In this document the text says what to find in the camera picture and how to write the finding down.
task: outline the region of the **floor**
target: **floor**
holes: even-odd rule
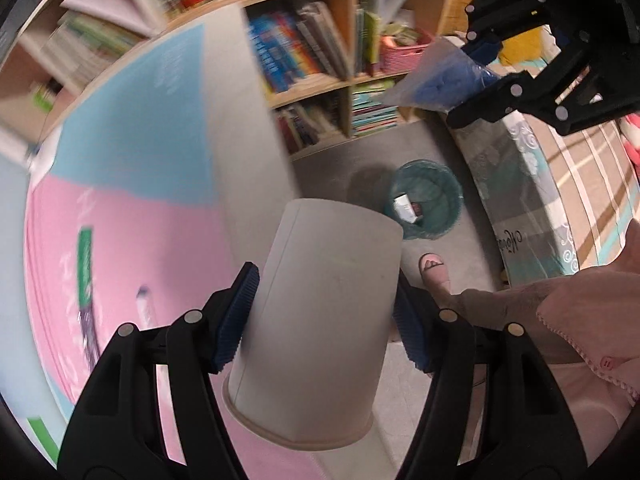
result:
[[[491,224],[484,212],[471,174],[442,120],[435,114],[357,139],[294,162],[302,195],[339,200],[382,211],[393,172],[406,162],[427,158],[449,166],[463,187],[465,206],[456,226],[439,240],[406,240],[402,270],[413,285],[420,285],[417,263],[427,252],[440,254],[449,266],[452,292],[465,288],[497,290],[502,260]],[[377,478],[395,477],[408,450],[424,407],[430,379],[415,370],[400,344],[388,345],[373,412],[377,424],[372,433],[384,442],[391,467],[378,470]],[[377,436],[370,434],[369,440]],[[366,478],[371,464],[367,442],[360,441],[332,454],[353,460],[353,470]]]

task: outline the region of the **foot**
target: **foot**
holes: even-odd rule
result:
[[[433,295],[451,294],[449,269],[440,256],[434,253],[423,254],[418,262],[420,275],[425,288]]]

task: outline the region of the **pink basket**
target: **pink basket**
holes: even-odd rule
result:
[[[414,46],[388,46],[384,41],[380,44],[380,64],[383,72],[410,72],[420,62],[420,58],[424,53],[433,36],[428,32],[419,30],[422,33],[422,41]]]

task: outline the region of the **striped bed sheet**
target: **striped bed sheet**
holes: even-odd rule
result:
[[[491,69],[503,75],[531,64]],[[640,187],[614,122],[567,137],[514,112],[452,130],[512,286],[610,263],[640,213]]]

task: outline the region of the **person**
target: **person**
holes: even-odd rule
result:
[[[447,266],[434,253],[424,254],[418,266],[440,308],[492,330],[510,322],[524,327],[556,378],[593,463],[640,398],[640,223],[631,221],[623,251],[607,266],[499,292],[452,294]],[[484,372],[476,366],[463,461],[477,449]]]

